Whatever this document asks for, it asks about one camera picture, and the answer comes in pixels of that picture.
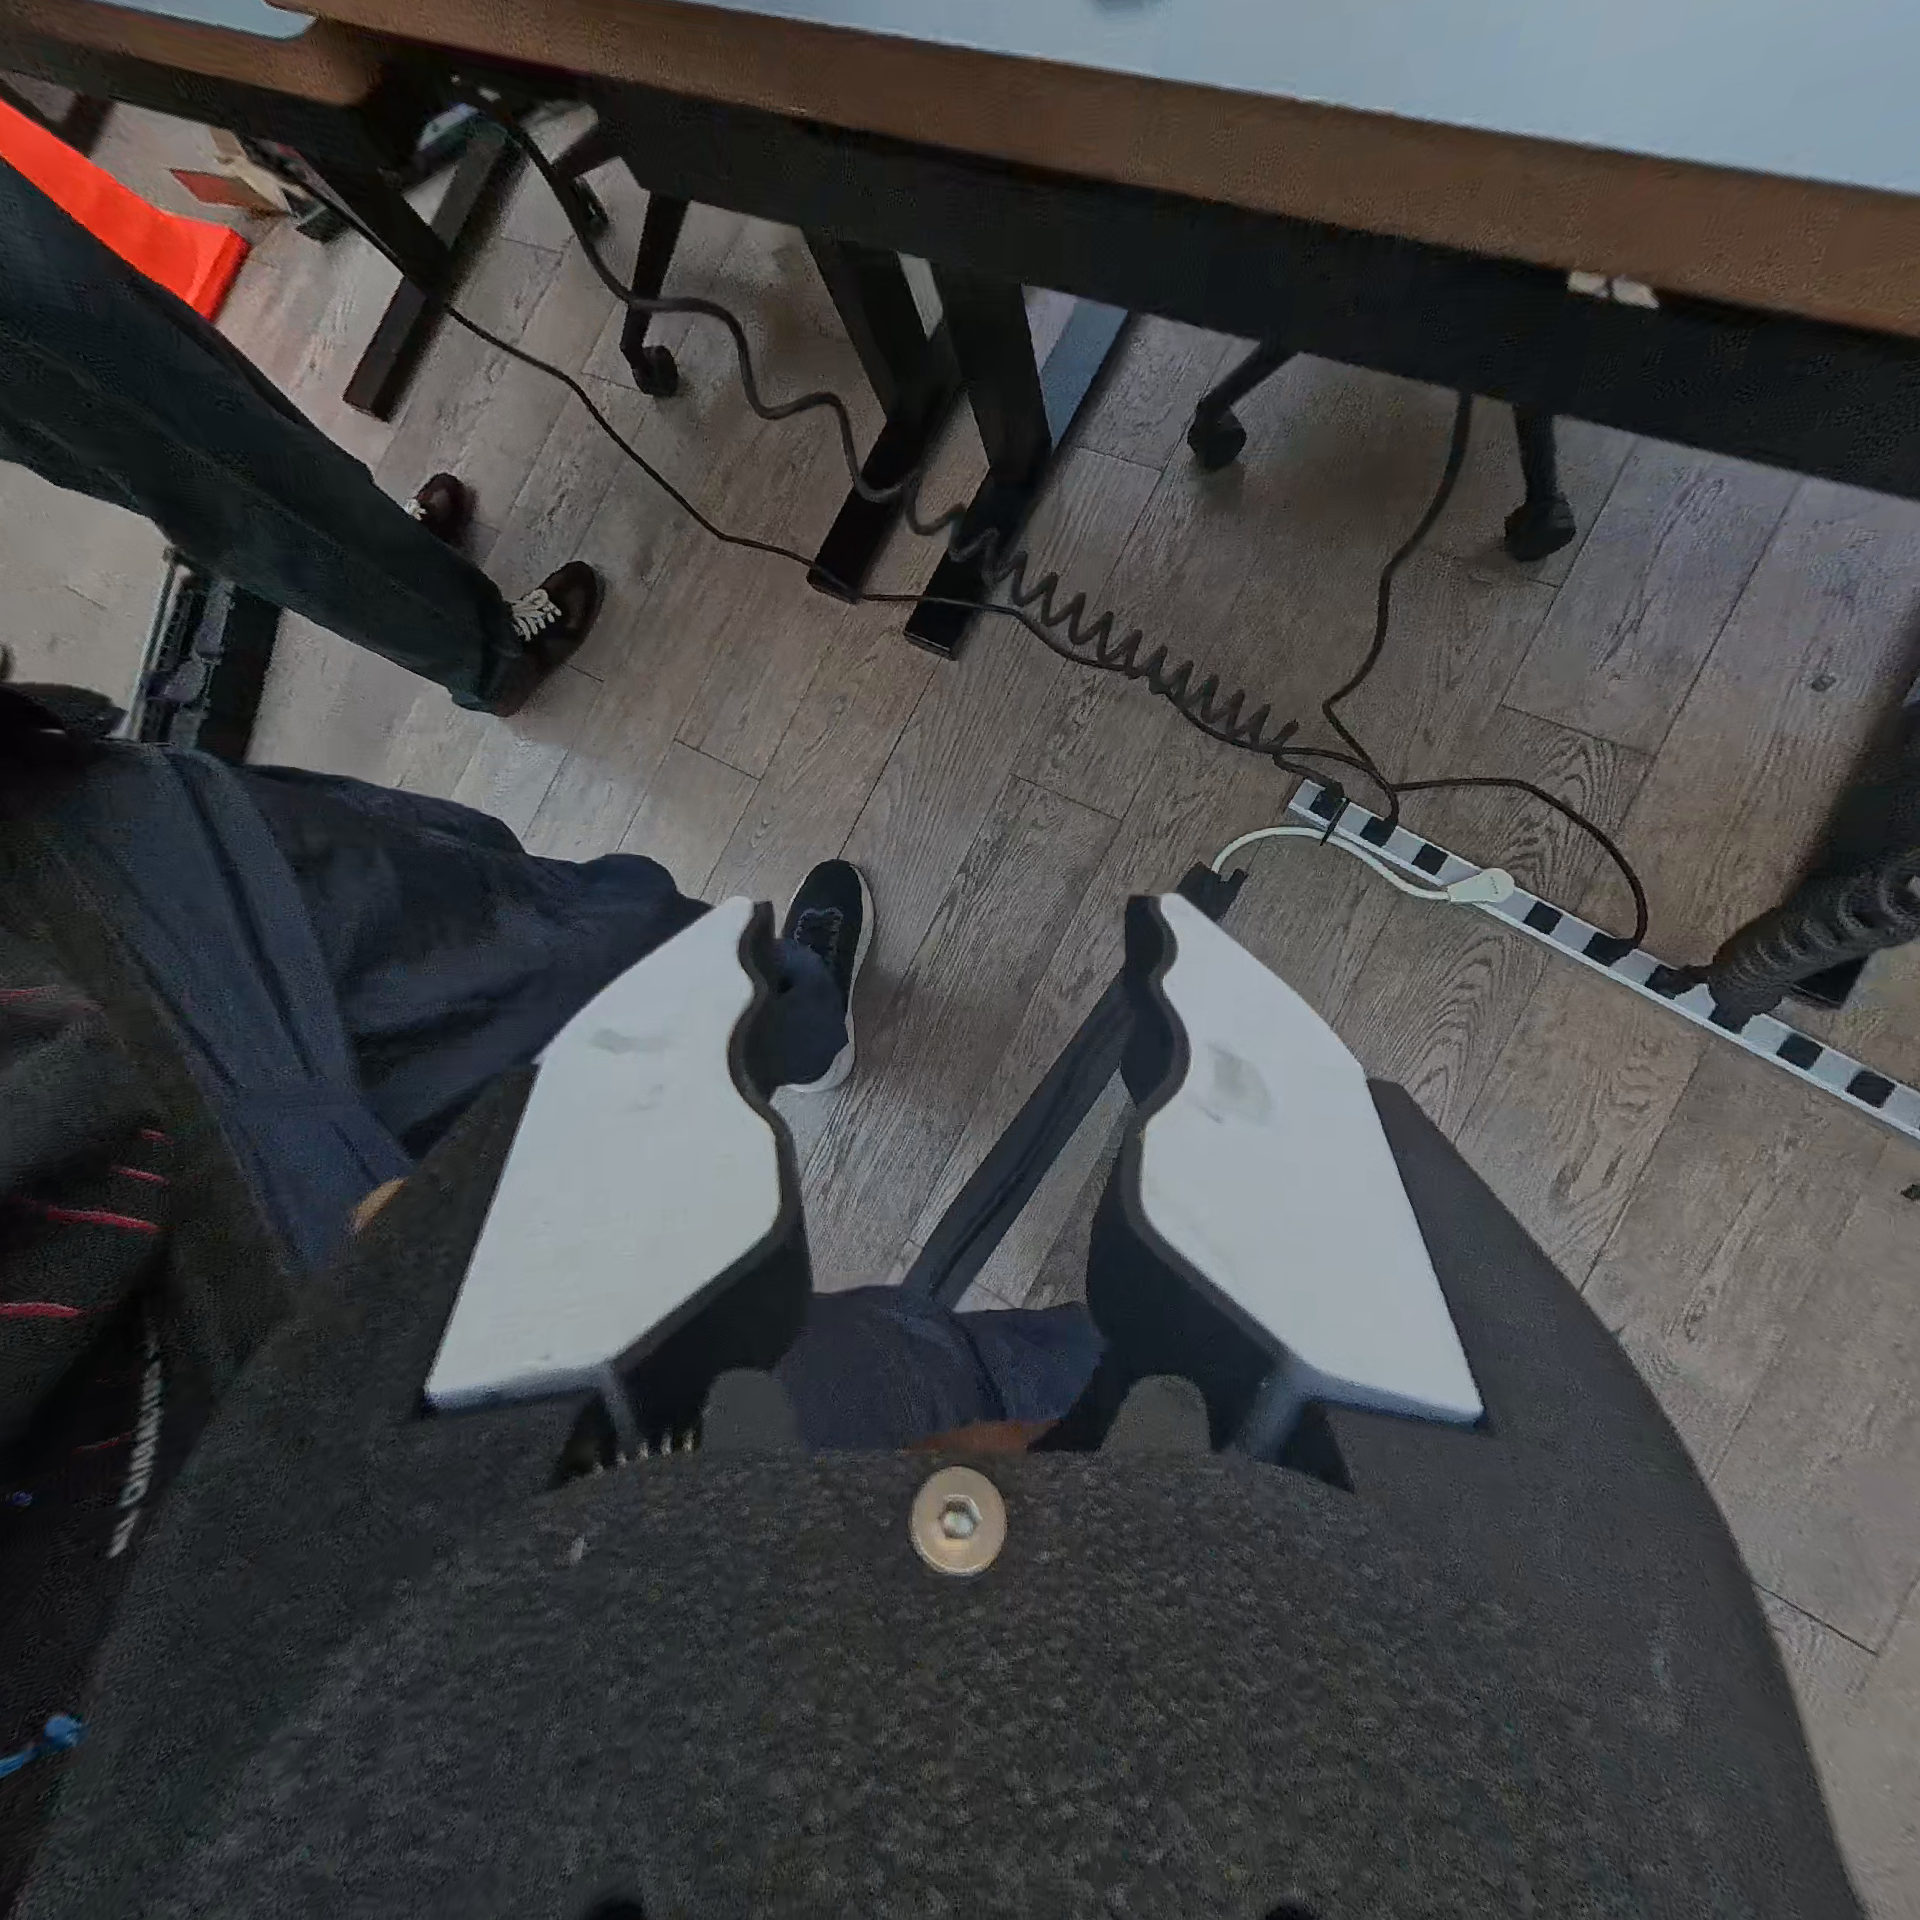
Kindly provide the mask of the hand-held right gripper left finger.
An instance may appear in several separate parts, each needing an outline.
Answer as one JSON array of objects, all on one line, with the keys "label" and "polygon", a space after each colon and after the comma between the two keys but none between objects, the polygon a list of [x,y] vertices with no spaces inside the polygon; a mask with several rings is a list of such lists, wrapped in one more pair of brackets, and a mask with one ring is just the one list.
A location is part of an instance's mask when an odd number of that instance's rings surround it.
[{"label": "hand-held right gripper left finger", "polygon": [[732,895],[543,1045],[422,1381],[436,1417],[598,1404],[613,1447],[697,1444],[803,1328],[795,1143],[762,1027],[773,914]]}]

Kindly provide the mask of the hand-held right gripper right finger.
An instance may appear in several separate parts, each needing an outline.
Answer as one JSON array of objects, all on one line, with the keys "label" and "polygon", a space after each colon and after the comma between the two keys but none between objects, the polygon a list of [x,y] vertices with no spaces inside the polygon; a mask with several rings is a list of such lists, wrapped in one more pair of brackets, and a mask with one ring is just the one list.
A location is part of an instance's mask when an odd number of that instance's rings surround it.
[{"label": "hand-held right gripper right finger", "polygon": [[1146,1380],[1213,1450],[1282,1452],[1312,1408],[1473,1430],[1484,1399],[1357,1057],[1176,891],[1122,915],[1132,1115],[1085,1307],[1095,1430]]}]

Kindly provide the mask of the black desk leg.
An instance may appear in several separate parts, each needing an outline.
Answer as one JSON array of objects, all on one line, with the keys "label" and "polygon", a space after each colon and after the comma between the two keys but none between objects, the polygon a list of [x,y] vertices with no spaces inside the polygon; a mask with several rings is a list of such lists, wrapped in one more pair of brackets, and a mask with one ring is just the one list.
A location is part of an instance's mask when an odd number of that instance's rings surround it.
[{"label": "black desk leg", "polygon": [[405,229],[387,238],[387,226],[377,226],[370,212],[362,215],[365,236],[377,236],[387,249],[397,281],[348,376],[350,409],[380,422],[396,416],[434,343],[444,305],[466,287],[519,171],[514,140],[468,104],[444,109],[422,129],[405,177],[442,181],[431,212],[414,215],[428,243],[417,248]]},{"label": "black desk leg", "polygon": [[939,557],[903,638],[941,660],[957,660],[990,593],[990,564],[1010,551],[1034,508],[1054,434],[1024,287],[939,261],[930,265],[930,277],[985,474],[962,510],[939,517]]},{"label": "black desk leg", "polygon": [[882,419],[805,573],[815,593],[852,604],[900,524],[905,484],[948,429],[962,373],[944,319],[926,323],[903,261],[824,232],[805,248]]}]

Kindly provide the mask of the black metal bar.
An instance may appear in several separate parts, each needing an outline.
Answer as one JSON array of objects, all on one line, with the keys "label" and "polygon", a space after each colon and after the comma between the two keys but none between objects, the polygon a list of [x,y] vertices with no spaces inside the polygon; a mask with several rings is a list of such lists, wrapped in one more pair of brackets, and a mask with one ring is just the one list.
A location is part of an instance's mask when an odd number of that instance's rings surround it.
[{"label": "black metal bar", "polygon": [[900,1278],[900,1304],[930,1312],[959,1304],[1099,1097],[1124,1075],[1161,955],[1154,929],[1161,901],[1142,895],[1126,904],[1117,972],[934,1222]]}]

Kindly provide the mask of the person's black shoe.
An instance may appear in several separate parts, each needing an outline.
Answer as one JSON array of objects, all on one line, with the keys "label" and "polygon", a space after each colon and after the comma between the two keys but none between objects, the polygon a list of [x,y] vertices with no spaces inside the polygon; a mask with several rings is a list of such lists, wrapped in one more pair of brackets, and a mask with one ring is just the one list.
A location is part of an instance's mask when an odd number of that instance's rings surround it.
[{"label": "person's black shoe", "polygon": [[867,878],[847,858],[815,864],[785,906],[779,961],[779,1086],[836,1091],[853,1069],[853,998],[876,932]]}]

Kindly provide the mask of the person's left leg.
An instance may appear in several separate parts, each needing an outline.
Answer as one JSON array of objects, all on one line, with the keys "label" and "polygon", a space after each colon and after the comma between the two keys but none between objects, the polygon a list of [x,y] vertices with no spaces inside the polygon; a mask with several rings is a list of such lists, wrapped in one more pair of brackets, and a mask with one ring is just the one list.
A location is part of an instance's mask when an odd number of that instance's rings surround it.
[{"label": "person's left leg", "polygon": [[52,807],[290,1270],[707,914],[655,859],[527,851],[452,799],[100,745]]}]

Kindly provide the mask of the person's leg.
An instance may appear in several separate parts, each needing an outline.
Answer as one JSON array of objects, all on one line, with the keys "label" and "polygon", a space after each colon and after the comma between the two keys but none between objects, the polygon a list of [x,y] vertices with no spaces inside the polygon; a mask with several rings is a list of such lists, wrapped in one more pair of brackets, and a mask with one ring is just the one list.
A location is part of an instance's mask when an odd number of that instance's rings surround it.
[{"label": "person's leg", "polygon": [[1103,1351],[1081,1304],[955,1309],[901,1286],[815,1293],[773,1367],[815,1452],[901,1452],[972,1427],[1048,1427]]},{"label": "person's leg", "polygon": [[3,461],[139,515],[190,561],[508,714],[509,598],[227,338],[2,167]]},{"label": "person's leg", "polygon": [[452,799],[100,745],[52,807],[290,1270],[707,914],[655,859],[527,851]]}]

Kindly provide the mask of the person's right leg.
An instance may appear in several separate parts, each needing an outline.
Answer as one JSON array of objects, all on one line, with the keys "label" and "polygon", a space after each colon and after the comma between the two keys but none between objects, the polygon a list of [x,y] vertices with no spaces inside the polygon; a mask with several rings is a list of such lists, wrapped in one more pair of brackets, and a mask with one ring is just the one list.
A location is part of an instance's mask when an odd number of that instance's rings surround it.
[{"label": "person's right leg", "polygon": [[815,1293],[773,1367],[815,1452],[901,1452],[972,1427],[1048,1427],[1103,1351],[1081,1304],[955,1309],[901,1286]]}]

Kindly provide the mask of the white power strip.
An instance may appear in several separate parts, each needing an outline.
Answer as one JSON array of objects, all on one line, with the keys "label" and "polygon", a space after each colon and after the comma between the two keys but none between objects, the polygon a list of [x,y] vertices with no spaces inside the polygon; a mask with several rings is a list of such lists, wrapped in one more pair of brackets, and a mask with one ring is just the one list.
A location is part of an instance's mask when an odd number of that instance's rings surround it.
[{"label": "white power strip", "polygon": [[[1489,868],[1420,831],[1389,826],[1380,814],[1351,799],[1334,797],[1328,786],[1313,779],[1298,786],[1279,824],[1308,826],[1348,842],[1369,844],[1393,868],[1429,884],[1446,884],[1476,868]],[[1735,1045],[1743,1055],[1798,1086],[1833,1097],[1848,1112],[1876,1122],[1890,1134],[1908,1142],[1917,1140],[1913,1082],[1874,1067],[1841,1045],[1776,1013],[1757,1012],[1740,1018],[1726,1012],[1706,983],[1682,983],[1678,969],[1654,951],[1600,929],[1520,882],[1510,899],[1492,908],[1446,906],[1489,918],[1574,967],[1616,983],[1628,995],[1667,1007],[1690,1027]]]}]

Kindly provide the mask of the brown cardboard piece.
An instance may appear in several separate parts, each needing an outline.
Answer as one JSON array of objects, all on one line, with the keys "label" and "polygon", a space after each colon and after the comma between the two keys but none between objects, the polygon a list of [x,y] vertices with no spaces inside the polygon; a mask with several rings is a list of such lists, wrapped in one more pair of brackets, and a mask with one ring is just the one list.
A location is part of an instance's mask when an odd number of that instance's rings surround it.
[{"label": "brown cardboard piece", "polygon": [[295,221],[313,202],[257,144],[216,126],[190,126],[163,171],[192,207],[245,221]]}]

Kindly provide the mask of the red flat panel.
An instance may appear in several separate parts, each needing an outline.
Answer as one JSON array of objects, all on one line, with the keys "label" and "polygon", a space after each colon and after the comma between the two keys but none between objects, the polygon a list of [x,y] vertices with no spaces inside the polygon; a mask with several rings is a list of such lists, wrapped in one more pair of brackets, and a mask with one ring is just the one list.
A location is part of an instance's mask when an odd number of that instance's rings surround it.
[{"label": "red flat panel", "polygon": [[2,104],[2,158],[107,251],[216,321],[249,256],[234,227],[149,204],[24,107]]}]

